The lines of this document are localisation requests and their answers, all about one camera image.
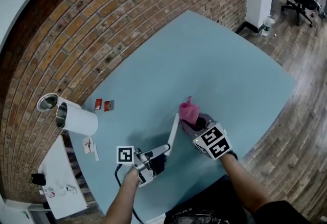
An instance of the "white box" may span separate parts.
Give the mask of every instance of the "white box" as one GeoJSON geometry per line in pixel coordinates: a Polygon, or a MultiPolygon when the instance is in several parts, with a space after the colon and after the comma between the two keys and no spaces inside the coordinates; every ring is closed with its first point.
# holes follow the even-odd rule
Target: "white box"
{"type": "Polygon", "coordinates": [[[232,148],[226,131],[219,123],[194,139],[193,143],[201,153],[213,160],[217,160],[232,148]]]}

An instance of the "light blue table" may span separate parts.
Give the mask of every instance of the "light blue table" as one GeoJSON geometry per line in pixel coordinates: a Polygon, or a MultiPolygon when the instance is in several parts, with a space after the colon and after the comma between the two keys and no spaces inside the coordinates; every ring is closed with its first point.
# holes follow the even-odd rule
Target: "light blue table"
{"type": "MultiPolygon", "coordinates": [[[[191,11],[166,25],[116,68],[84,103],[114,100],[96,111],[93,136],[100,161],[85,154],[84,136],[70,132],[82,173],[105,213],[115,198],[116,146],[142,151],[165,144],[178,105],[192,96],[202,113],[226,129],[242,158],[275,120],[295,81],[269,56],[232,31],[191,11]]],[[[122,167],[119,177],[122,180],[122,167]]],[[[179,129],[165,171],[137,191],[134,208],[146,221],[208,187],[224,174],[179,129]]]]}

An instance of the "person's hand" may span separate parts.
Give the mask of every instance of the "person's hand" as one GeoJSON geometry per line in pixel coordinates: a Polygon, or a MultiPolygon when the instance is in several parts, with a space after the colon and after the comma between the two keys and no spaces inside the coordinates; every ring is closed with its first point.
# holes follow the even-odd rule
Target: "person's hand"
{"type": "Polygon", "coordinates": [[[131,169],[126,173],[124,177],[124,183],[138,186],[138,182],[138,170],[135,167],[131,167],[131,169]]]}

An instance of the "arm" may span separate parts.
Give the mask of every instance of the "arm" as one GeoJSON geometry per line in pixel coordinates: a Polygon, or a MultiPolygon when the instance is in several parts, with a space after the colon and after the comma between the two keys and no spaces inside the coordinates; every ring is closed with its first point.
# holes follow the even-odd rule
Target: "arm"
{"type": "Polygon", "coordinates": [[[220,157],[229,179],[242,205],[254,214],[261,206],[271,202],[265,187],[252,176],[231,154],[220,157]]]}
{"type": "Polygon", "coordinates": [[[138,170],[132,167],[125,175],[118,194],[107,211],[103,224],[131,223],[138,181],[138,170]]]}

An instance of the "black shirt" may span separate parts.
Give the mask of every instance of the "black shirt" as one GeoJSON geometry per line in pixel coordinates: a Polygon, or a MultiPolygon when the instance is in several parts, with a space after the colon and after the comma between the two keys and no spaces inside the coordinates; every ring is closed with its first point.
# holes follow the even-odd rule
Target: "black shirt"
{"type": "MultiPolygon", "coordinates": [[[[260,207],[257,224],[309,222],[288,202],[275,201],[260,207]]],[[[191,199],[166,213],[165,224],[246,224],[247,217],[227,175],[191,199]]]]}

